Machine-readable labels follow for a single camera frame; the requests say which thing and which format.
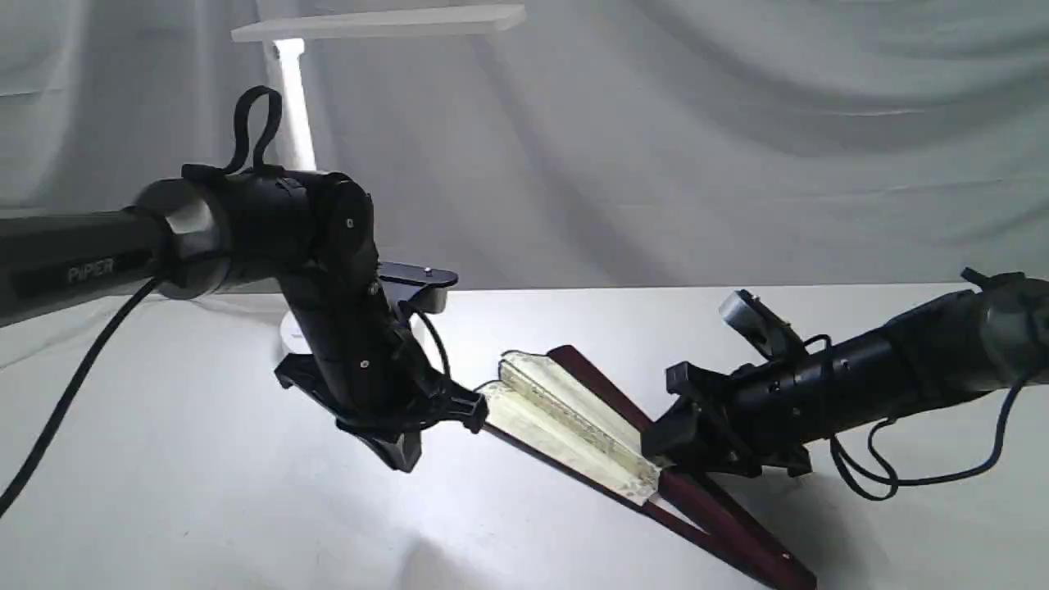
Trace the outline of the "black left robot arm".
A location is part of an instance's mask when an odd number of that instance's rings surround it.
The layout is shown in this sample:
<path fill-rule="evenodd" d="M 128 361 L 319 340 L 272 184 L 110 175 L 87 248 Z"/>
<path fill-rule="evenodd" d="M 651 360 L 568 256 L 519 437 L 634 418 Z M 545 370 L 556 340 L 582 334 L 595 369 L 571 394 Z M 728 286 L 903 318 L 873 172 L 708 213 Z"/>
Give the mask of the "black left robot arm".
<path fill-rule="evenodd" d="M 3 326 L 124 288 L 191 300 L 275 281 L 307 345 L 275 367 L 281 388 L 391 470 L 415 468 L 424 430 L 477 433 L 488 417 L 410 325 L 442 312 L 457 273 L 381 261 L 372 198 L 343 173 L 191 166 L 120 211 L 5 218 L 1 254 Z"/>

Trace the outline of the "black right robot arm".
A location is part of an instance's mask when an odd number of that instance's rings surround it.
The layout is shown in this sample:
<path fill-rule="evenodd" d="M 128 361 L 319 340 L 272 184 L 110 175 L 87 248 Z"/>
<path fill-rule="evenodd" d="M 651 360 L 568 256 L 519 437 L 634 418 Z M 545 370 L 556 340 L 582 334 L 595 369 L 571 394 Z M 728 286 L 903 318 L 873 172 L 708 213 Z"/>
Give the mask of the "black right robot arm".
<path fill-rule="evenodd" d="M 746 290 L 720 314 L 764 358 L 721 374 L 682 362 L 666 372 L 672 407 L 641 434 L 645 458 L 698 473 L 754 478 L 765 467 L 809 475 L 808 444 L 854 427 L 1047 381 L 1048 285 L 1022 273 L 982 276 L 840 343 L 811 350 Z"/>

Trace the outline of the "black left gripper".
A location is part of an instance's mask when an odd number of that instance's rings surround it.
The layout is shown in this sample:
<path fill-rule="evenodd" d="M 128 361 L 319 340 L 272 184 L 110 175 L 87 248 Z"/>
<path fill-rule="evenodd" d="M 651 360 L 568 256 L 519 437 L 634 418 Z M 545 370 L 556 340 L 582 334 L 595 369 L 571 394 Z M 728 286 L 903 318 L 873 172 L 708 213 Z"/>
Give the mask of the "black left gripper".
<path fill-rule="evenodd" d="M 391 309 L 378 266 L 303 266 L 277 283 L 307 344 L 276 368 L 285 388 L 299 388 L 329 410 L 338 426 L 362 441 L 398 473 L 411 473 L 422 456 L 421 430 L 457 422 L 479 433 L 487 398 L 450 375 L 446 352 L 431 365 L 410 328 L 432 314 L 409 302 Z"/>

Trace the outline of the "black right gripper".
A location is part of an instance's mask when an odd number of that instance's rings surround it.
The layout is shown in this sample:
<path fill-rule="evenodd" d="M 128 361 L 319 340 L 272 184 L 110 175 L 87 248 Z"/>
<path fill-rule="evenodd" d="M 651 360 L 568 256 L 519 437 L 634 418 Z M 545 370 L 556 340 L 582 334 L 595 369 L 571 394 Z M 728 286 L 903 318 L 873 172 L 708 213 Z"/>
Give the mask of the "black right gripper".
<path fill-rule="evenodd" d="M 666 389 L 677 400 L 642 433 L 642 455 L 690 475 L 756 478 L 765 467 L 809 475 L 806 444 L 827 433 L 818 406 L 828 357 L 813 352 L 731 374 L 688 362 L 668 367 Z"/>

